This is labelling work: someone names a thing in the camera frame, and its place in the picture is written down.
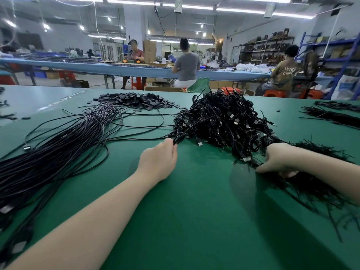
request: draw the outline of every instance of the hand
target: hand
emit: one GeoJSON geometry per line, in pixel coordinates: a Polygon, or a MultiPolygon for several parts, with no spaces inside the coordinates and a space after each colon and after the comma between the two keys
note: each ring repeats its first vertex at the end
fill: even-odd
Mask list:
{"type": "Polygon", "coordinates": [[[278,172],[283,178],[293,177],[296,171],[296,157],[303,149],[287,143],[276,143],[268,146],[266,150],[266,162],[255,171],[258,173],[278,172]]]}
{"type": "Polygon", "coordinates": [[[136,172],[150,177],[157,184],[169,176],[177,159],[178,145],[174,145],[171,138],[166,138],[157,146],[142,152],[136,172]]]}

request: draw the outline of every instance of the long work table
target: long work table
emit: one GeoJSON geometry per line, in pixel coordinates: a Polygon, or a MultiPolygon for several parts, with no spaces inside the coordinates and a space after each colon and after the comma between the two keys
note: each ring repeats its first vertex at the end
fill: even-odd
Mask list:
{"type": "MultiPolygon", "coordinates": [[[[53,69],[69,70],[73,72],[84,72],[91,74],[111,75],[111,76],[131,76],[131,77],[154,77],[154,78],[178,78],[179,73],[173,74],[171,69],[166,68],[146,68],[116,66],[109,63],[60,63],[52,61],[25,60],[22,58],[0,58],[0,64],[16,63],[32,66],[48,67],[53,69]]],[[[244,81],[270,77],[270,73],[253,73],[247,71],[226,71],[200,70],[197,72],[198,78],[210,78],[211,81],[244,81]]],[[[331,77],[318,77],[316,81],[321,85],[327,85],[332,80],[331,77]]]]}
{"type": "MultiPolygon", "coordinates": [[[[24,136],[41,123],[63,117],[67,110],[81,113],[87,102],[106,89],[5,86],[0,95],[11,110],[30,116],[0,127],[0,155],[23,143],[24,136]],[[27,95],[41,98],[33,102],[27,95]]],[[[190,108],[194,94],[153,92],[181,107],[190,108]]],[[[255,111],[263,111],[282,140],[310,139],[344,150],[360,164],[359,131],[328,121],[304,119],[303,106],[313,100],[253,97],[255,111]]],[[[161,109],[163,114],[177,113],[161,109]]],[[[141,113],[156,114],[156,110],[141,113]]],[[[165,115],[165,125],[173,116],[165,115]]],[[[129,126],[159,125],[158,115],[131,115],[129,126]]],[[[164,136],[172,127],[155,129],[141,138],[164,136]]],[[[119,135],[141,132],[126,128],[119,135]]],[[[110,142],[109,157],[97,168],[65,181],[36,219],[31,245],[86,205],[125,180],[136,169],[140,154],[158,141],[110,142]]],[[[339,227],[342,243],[331,222],[309,211],[283,191],[271,188],[266,178],[227,150],[185,139],[178,146],[178,162],[169,178],[141,201],[101,269],[358,269],[360,231],[355,225],[339,227]]],[[[23,209],[12,226],[0,235],[3,244],[29,213],[23,209]]]]}

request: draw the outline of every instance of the person in brown t-shirt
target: person in brown t-shirt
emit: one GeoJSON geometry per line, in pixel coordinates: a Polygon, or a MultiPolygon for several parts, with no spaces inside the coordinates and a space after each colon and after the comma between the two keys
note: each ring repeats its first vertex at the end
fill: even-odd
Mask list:
{"type": "MultiPolygon", "coordinates": [[[[139,62],[144,63],[144,52],[137,48],[137,41],[131,40],[130,44],[131,44],[131,49],[133,50],[133,54],[131,56],[128,55],[128,59],[134,60],[134,61],[138,60],[139,62]]],[[[125,89],[126,82],[128,81],[129,78],[130,77],[128,77],[128,76],[122,77],[122,88],[121,89],[125,89]]],[[[142,83],[142,89],[144,89],[144,86],[146,83],[146,77],[141,78],[141,83],[142,83]]]]}
{"type": "Polygon", "coordinates": [[[266,90],[291,90],[293,77],[300,66],[294,60],[298,51],[297,45],[291,45],[285,50],[285,60],[281,61],[270,75],[273,80],[260,85],[255,91],[256,96],[263,96],[266,90]]]}

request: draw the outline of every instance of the gray t-shirt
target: gray t-shirt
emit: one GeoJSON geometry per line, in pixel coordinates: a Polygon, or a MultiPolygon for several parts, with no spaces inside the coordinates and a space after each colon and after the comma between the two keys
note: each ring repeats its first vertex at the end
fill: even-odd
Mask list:
{"type": "Polygon", "coordinates": [[[191,81],[196,79],[196,68],[200,65],[200,58],[195,53],[182,54],[175,61],[175,67],[180,68],[179,81],[191,81]]]}

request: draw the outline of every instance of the green bag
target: green bag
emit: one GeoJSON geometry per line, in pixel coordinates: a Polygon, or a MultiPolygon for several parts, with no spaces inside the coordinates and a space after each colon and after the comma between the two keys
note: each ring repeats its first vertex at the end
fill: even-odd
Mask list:
{"type": "Polygon", "coordinates": [[[195,83],[187,89],[188,93],[209,93],[210,78],[198,78],[195,83]]]}

